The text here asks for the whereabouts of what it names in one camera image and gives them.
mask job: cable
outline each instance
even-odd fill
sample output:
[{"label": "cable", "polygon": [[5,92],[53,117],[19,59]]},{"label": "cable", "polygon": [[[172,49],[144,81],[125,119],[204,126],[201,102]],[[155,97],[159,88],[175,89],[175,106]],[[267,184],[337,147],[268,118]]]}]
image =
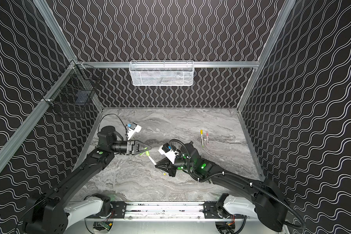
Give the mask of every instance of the cable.
[{"label": "cable", "polygon": [[16,228],[14,229],[14,234],[17,232],[17,227],[19,222],[23,219],[23,217],[25,216],[25,214],[27,214],[32,208],[34,208],[35,206],[37,206],[39,203],[43,202],[45,199],[49,198],[49,196],[51,196],[53,194],[53,192],[51,194],[49,194],[47,197],[43,198],[42,200],[38,201],[37,203],[35,203],[35,205],[33,205],[32,207],[30,207],[22,216],[21,218],[18,220],[17,224],[16,224]]},{"label": "cable", "polygon": [[221,234],[233,234],[234,231],[231,229],[231,227],[227,226],[226,223],[224,225],[218,225],[216,224],[217,231]]},{"label": "cable", "polygon": [[280,203],[281,205],[283,205],[290,213],[292,213],[301,223],[301,225],[297,225],[294,223],[290,223],[285,221],[284,224],[287,226],[290,226],[292,228],[296,228],[296,229],[300,229],[300,230],[304,230],[305,229],[305,221],[303,219],[302,216],[300,216],[300,214],[298,214],[293,208],[291,208],[288,204],[286,204],[284,201],[281,201],[278,197],[276,197],[275,195],[271,194],[270,192],[260,188],[259,186],[251,183],[250,184],[251,187],[253,187],[254,189],[260,191],[261,193],[263,193],[264,195],[266,195],[267,197],[275,200],[276,202]]},{"label": "cable", "polygon": [[125,126],[125,124],[123,124],[121,118],[120,118],[118,115],[116,115],[116,114],[106,114],[106,115],[104,115],[104,116],[100,119],[100,122],[99,122],[99,125],[98,125],[98,132],[99,132],[99,130],[100,130],[101,121],[102,121],[102,120],[104,119],[104,117],[107,116],[107,115],[115,115],[115,116],[117,116],[117,118],[121,121],[122,126],[125,128],[125,132],[126,132],[126,136],[127,136],[127,132],[128,132],[128,131],[127,131],[127,129],[126,129],[126,126]]},{"label": "cable", "polygon": [[264,194],[265,196],[275,200],[276,202],[280,203],[281,205],[283,205],[290,213],[292,213],[293,215],[295,215],[295,217],[297,219],[299,219],[299,222],[301,223],[301,225],[296,225],[293,223],[289,223],[287,221],[284,222],[285,225],[290,226],[292,228],[296,228],[296,229],[300,229],[300,230],[304,230],[305,229],[305,221],[304,219],[300,216],[300,214],[298,214],[293,208],[291,208],[288,204],[286,204],[285,202],[281,201],[278,197],[276,197],[275,195],[271,194],[270,192],[262,189],[261,187],[255,185],[254,183],[250,183],[248,180],[246,180],[244,177],[231,173],[231,172],[217,172],[213,175],[208,176],[207,178],[200,180],[199,182],[205,182],[207,180],[209,180],[210,178],[214,177],[214,176],[218,176],[218,175],[230,175],[233,176],[235,178],[238,178],[239,180],[243,181],[244,183],[250,185],[252,188],[258,190],[259,192],[261,192],[262,194]]},{"label": "cable", "polygon": [[232,215],[231,215],[231,223],[229,223],[228,225],[230,226],[230,225],[232,225],[234,222],[235,222],[235,217],[234,217],[234,215],[232,214]]},{"label": "cable", "polygon": [[244,218],[243,218],[242,226],[238,229],[238,231],[234,232],[233,234],[238,234],[238,233],[240,233],[243,230],[244,225],[246,224],[246,220],[247,220],[247,215],[245,215]]},{"label": "cable", "polygon": [[191,155],[189,153],[189,151],[187,150],[186,146],[183,144],[183,142],[181,142],[180,140],[177,140],[177,139],[172,139],[169,141],[169,145],[171,147],[171,149],[173,151],[175,151],[175,149],[173,148],[173,146],[171,145],[171,142],[177,142],[179,143],[180,145],[182,145],[185,150],[186,150],[186,154],[189,156],[187,157],[187,172],[188,174],[196,181],[198,182],[205,182],[207,180],[209,180],[210,178],[214,177],[214,176],[218,176],[218,175],[230,175],[230,176],[233,176],[235,178],[238,178],[239,180],[243,181],[244,183],[250,185],[252,188],[258,190],[259,192],[261,192],[262,194],[266,195],[267,197],[275,200],[276,202],[280,203],[282,206],[284,206],[290,213],[292,213],[298,220],[299,222],[301,223],[301,225],[296,225],[294,223],[289,223],[287,221],[284,222],[285,225],[287,226],[290,226],[292,228],[296,228],[296,229],[300,229],[300,230],[304,230],[305,229],[305,221],[303,219],[302,216],[300,216],[300,214],[298,214],[293,208],[291,208],[288,204],[286,204],[284,201],[281,201],[278,197],[276,197],[275,195],[271,194],[270,192],[262,189],[261,187],[253,184],[253,183],[250,183],[245,177],[243,176],[240,176],[240,175],[237,175],[237,174],[234,174],[234,173],[231,173],[231,172],[217,172],[215,174],[212,174],[210,176],[208,176],[207,178],[203,179],[203,180],[200,180],[200,178],[196,178],[190,171],[190,158],[191,158]]},{"label": "cable", "polygon": [[84,225],[86,226],[87,231],[89,231],[91,234],[95,234],[95,232],[91,232],[91,231],[88,229],[87,224],[86,224],[86,218],[84,218]]},{"label": "cable", "polygon": [[110,218],[112,218],[112,216],[113,216],[113,211],[111,211],[111,215],[109,216],[109,218],[107,218],[106,220],[104,220],[103,222],[107,222],[108,221],[108,219],[110,219]]}]

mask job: marble surface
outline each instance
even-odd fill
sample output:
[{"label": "marble surface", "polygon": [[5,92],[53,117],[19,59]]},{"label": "marble surface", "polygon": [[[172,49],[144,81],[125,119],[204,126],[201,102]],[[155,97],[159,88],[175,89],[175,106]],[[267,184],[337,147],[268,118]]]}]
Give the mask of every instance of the marble surface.
[{"label": "marble surface", "polygon": [[[176,138],[194,142],[199,154],[236,174],[259,179],[250,155],[237,113],[234,109],[106,109],[104,115],[116,113],[124,124],[142,126],[134,139],[152,146],[150,156],[155,162],[164,158],[159,146]],[[124,135],[124,128],[115,115],[104,117],[100,128],[112,125]],[[209,134],[209,145],[201,147],[200,129]],[[94,139],[89,152],[98,143]],[[197,183],[188,174],[178,171],[175,177],[156,169],[150,159],[141,156],[117,155],[95,175],[72,200],[83,200],[99,192],[117,201],[216,201],[224,187]]]}]

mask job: black wall with white wavy lines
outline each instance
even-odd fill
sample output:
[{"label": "black wall with white wavy lines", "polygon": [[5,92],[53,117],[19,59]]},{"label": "black wall with white wavy lines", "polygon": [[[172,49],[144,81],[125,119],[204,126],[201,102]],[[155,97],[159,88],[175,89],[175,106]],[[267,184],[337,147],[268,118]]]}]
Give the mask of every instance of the black wall with white wavy lines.
[{"label": "black wall with white wavy lines", "polygon": [[[284,0],[47,0],[80,61],[257,61]],[[106,107],[235,108],[250,68],[196,69],[191,87],[135,87],[107,69]]]},{"label": "black wall with white wavy lines", "polygon": [[257,61],[283,0],[47,0],[80,61]]},{"label": "black wall with white wavy lines", "polygon": [[30,195],[40,196],[73,170],[96,117],[93,104],[83,119],[47,110],[0,173],[0,234],[14,233]]},{"label": "black wall with white wavy lines", "polygon": [[242,115],[304,233],[351,234],[351,0],[297,1]]},{"label": "black wall with white wavy lines", "polygon": [[0,149],[68,64],[32,1],[0,1]]},{"label": "black wall with white wavy lines", "polygon": [[[69,64],[31,0],[0,1],[0,149]],[[68,175],[97,116],[61,119],[51,108],[0,173],[0,234],[14,233],[25,201]]]},{"label": "black wall with white wavy lines", "polygon": [[196,68],[192,86],[134,86],[128,69],[104,71],[97,94],[105,107],[229,107],[238,105],[252,68]]}]

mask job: marker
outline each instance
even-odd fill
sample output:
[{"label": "marker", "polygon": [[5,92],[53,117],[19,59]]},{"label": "marker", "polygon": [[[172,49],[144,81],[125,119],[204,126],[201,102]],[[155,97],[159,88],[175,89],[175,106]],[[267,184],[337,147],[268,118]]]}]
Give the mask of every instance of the marker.
[{"label": "marker", "polygon": [[200,135],[201,135],[201,147],[204,147],[204,142],[203,142],[203,130],[200,130]]},{"label": "marker", "polygon": [[147,155],[147,156],[149,157],[149,159],[151,160],[151,162],[152,162],[154,165],[156,165],[156,162],[151,158],[150,152],[149,152],[149,151],[146,151],[146,152],[145,152],[145,155]]}]

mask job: black bracket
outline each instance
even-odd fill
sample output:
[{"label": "black bracket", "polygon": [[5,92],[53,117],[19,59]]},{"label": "black bracket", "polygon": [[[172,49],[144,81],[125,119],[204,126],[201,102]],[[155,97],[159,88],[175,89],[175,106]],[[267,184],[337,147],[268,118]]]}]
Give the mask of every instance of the black bracket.
[{"label": "black bracket", "polygon": [[243,219],[243,218],[244,218],[244,215],[241,215],[241,214],[234,215],[234,219]]},{"label": "black bracket", "polygon": [[111,202],[112,211],[113,211],[113,219],[123,219],[126,213],[127,204],[123,201],[115,201]]},{"label": "black bracket", "polygon": [[205,202],[203,204],[203,213],[204,213],[204,218],[206,219],[220,219],[220,217],[217,214],[217,209],[216,209],[216,202]]},{"label": "black bracket", "polygon": [[126,155],[136,155],[149,151],[151,146],[140,140],[129,140],[126,147]]}]

